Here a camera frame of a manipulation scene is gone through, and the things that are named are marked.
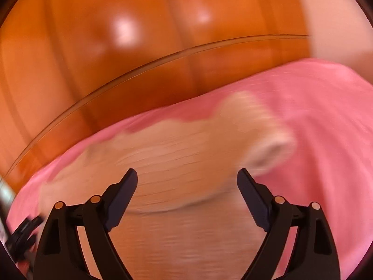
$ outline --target beige cloth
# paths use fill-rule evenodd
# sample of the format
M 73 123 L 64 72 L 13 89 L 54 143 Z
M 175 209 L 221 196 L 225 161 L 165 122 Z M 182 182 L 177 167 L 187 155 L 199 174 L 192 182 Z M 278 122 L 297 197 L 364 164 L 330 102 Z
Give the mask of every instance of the beige cloth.
M 110 237 L 134 279 L 240 279 L 264 231 L 236 187 L 239 169 L 266 172 L 285 159 L 290 133 L 247 93 L 226 98 L 206 120 L 164 120 L 89 146 L 46 183 L 40 211 L 83 203 L 120 181 L 128 168 L 138 187 Z M 100 277 L 83 230 L 91 274 Z

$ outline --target brown surface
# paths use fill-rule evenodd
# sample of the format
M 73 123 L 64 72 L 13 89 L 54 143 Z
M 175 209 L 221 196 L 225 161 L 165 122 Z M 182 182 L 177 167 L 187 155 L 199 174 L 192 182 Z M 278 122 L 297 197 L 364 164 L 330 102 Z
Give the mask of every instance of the brown surface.
M 307 57 L 306 35 L 299 0 L 18 0 L 0 28 L 1 175 L 18 191 L 125 117 Z

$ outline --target wall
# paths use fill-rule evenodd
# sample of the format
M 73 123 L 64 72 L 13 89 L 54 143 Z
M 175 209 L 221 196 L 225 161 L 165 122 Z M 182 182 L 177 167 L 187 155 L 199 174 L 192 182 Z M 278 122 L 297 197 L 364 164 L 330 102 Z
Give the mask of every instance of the wall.
M 373 83 L 373 28 L 355 0 L 301 0 L 313 57 L 353 68 Z

